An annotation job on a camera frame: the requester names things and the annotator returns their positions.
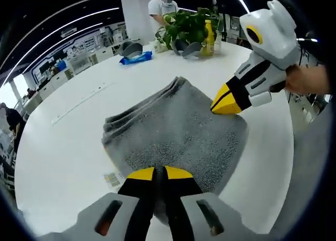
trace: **white round table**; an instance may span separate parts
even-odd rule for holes
[[[33,232],[62,232],[84,208],[116,192],[104,180],[105,174],[117,171],[101,144],[106,117],[159,91],[175,76],[185,77],[213,99],[249,54],[249,49],[223,43],[222,55],[207,60],[185,60],[168,51],[154,54],[151,61],[121,66],[121,57],[115,56],[58,88],[30,115],[17,153],[17,206]],[[281,211],[293,165],[285,92],[272,98],[240,114],[249,136],[219,195],[241,214],[246,227],[260,234],[271,230]],[[158,235],[171,240],[169,228],[153,217],[147,240],[157,240]]]

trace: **ceiling light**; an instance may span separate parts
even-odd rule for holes
[[[0,65],[0,70],[2,69],[2,67],[5,65],[7,59],[11,56],[11,54],[14,52],[14,50],[20,45],[20,43],[26,39],[36,28],[38,28],[39,26],[41,26],[44,22],[46,22],[47,20],[53,18],[54,16],[56,16],[57,14],[69,9],[69,8],[72,8],[73,6],[77,6],[79,4],[82,4],[84,2],[87,2],[87,1],[91,1],[91,0],[82,0],[82,1],[79,1],[79,2],[76,2],[76,3],[73,3],[72,5],[68,5],[64,8],[62,8],[61,10],[53,13],[52,15],[50,15],[49,17],[45,18],[42,22],[40,22],[39,24],[37,24],[34,28],[32,28],[28,33],[26,33],[26,35],[24,37],[21,38],[21,40],[14,46],[14,48],[12,48],[12,50],[8,53],[7,57],[5,58],[5,60],[3,60],[3,62],[1,63]]]
[[[84,29],[82,29],[81,31],[78,31],[78,32],[76,32],[76,33],[74,33],[74,34],[72,34],[72,35],[69,35],[68,37],[64,38],[63,40],[59,41],[58,43],[52,45],[50,48],[48,48],[46,51],[44,51],[41,55],[39,55],[33,62],[31,62],[31,64],[29,64],[28,67],[25,68],[25,70],[22,72],[22,74],[24,74],[24,73],[27,71],[27,69],[28,69],[31,65],[33,65],[39,58],[41,58],[42,55],[44,55],[46,52],[48,52],[48,51],[51,50],[52,48],[56,47],[57,45],[61,44],[61,43],[62,43],[63,41],[65,41],[66,39],[68,39],[68,38],[70,38],[70,37],[72,37],[72,36],[74,36],[74,35],[76,35],[76,34],[78,34],[78,33],[80,33],[80,32],[83,32],[83,31],[85,31],[85,30],[87,30],[87,29],[89,29],[89,28],[96,27],[96,26],[99,26],[99,25],[101,25],[101,24],[103,24],[103,22],[98,23],[98,24],[95,24],[95,25],[90,26],[90,27],[87,27],[87,28],[84,28]]]
[[[190,10],[190,9],[181,8],[181,7],[179,7],[179,9],[187,11],[187,12],[197,13],[197,11],[195,11],[195,10]]]
[[[245,2],[244,2],[243,0],[239,0],[239,1],[240,1],[240,3],[243,5],[243,7],[245,8],[246,12],[247,12],[247,13],[250,13],[250,10],[247,8]]]
[[[308,40],[308,41],[313,41],[313,42],[315,42],[315,43],[318,43],[318,42],[319,42],[317,39],[304,39],[304,38],[297,38],[296,40],[299,40],[299,41]]]
[[[102,11],[99,11],[99,12],[95,12],[93,14],[88,14],[86,16],[83,16],[83,17],[80,17],[78,19],[75,19],[59,28],[57,28],[56,30],[54,30],[53,32],[51,32],[49,35],[47,35],[46,37],[42,38],[37,44],[33,45],[33,47],[28,50],[27,53],[25,53],[22,58],[16,63],[16,65],[14,65],[14,67],[11,69],[11,71],[9,72],[8,76],[6,77],[6,79],[4,80],[4,82],[2,83],[2,85],[0,86],[0,88],[5,84],[5,82],[7,81],[7,79],[10,77],[10,75],[13,73],[13,71],[15,70],[15,68],[20,64],[20,62],[22,62],[22,60],[34,49],[36,48],[42,41],[44,41],[45,39],[47,39],[48,37],[50,37],[51,35],[53,35],[54,33],[60,31],[61,29],[65,28],[66,26],[69,26],[81,19],[84,19],[84,18],[87,18],[87,17],[90,17],[90,16],[93,16],[93,15],[96,15],[96,14],[101,14],[101,13],[105,13],[105,12],[108,12],[108,11],[112,11],[112,10],[118,10],[119,7],[116,7],[116,8],[109,8],[109,9],[106,9],[106,10],[102,10]]]

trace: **small label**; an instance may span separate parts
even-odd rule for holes
[[[112,188],[120,188],[124,182],[124,178],[120,173],[105,174],[104,179]]]

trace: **gray towel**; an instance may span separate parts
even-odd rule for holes
[[[124,177],[169,165],[192,173],[203,192],[220,193],[244,149],[247,124],[216,115],[211,99],[182,77],[106,119],[102,143]]]

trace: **human hand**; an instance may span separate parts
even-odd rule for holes
[[[329,94],[329,79],[324,66],[290,66],[286,70],[286,89],[297,94]]]

